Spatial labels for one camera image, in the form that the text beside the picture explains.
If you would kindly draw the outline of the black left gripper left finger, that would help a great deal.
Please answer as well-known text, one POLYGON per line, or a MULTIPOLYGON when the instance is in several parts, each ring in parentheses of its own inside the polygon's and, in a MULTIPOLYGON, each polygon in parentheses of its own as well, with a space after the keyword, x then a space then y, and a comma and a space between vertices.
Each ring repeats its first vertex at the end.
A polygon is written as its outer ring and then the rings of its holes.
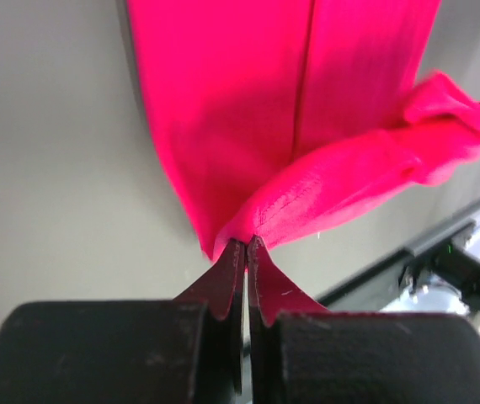
POLYGON ((233 403, 246 247, 171 300, 42 301, 0 327, 0 403, 233 403))

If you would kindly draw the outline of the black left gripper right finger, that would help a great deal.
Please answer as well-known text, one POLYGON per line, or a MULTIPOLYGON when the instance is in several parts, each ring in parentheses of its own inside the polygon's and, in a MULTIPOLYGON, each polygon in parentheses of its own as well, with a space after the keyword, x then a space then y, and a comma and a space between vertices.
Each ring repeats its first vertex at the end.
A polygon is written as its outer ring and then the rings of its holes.
POLYGON ((480 403, 480 335, 462 316, 336 312, 248 244, 253 401, 480 403))

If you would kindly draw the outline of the pink t shirt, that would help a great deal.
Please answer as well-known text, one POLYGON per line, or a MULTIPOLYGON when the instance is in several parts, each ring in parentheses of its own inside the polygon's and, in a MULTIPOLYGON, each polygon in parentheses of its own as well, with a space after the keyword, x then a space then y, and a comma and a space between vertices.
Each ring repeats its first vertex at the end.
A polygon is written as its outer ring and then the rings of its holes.
POLYGON ((351 221, 480 157, 480 102, 416 81, 436 1, 131 1, 157 155, 216 259, 351 221))

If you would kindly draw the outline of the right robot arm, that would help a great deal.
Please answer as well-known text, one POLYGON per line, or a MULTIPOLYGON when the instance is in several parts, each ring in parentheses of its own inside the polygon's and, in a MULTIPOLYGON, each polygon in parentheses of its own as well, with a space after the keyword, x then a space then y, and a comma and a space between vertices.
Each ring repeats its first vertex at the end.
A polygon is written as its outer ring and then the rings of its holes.
POLYGON ((400 250, 313 299, 248 245, 253 401, 480 403, 480 335, 463 315, 388 304, 443 288, 480 313, 480 262, 450 240, 400 250))

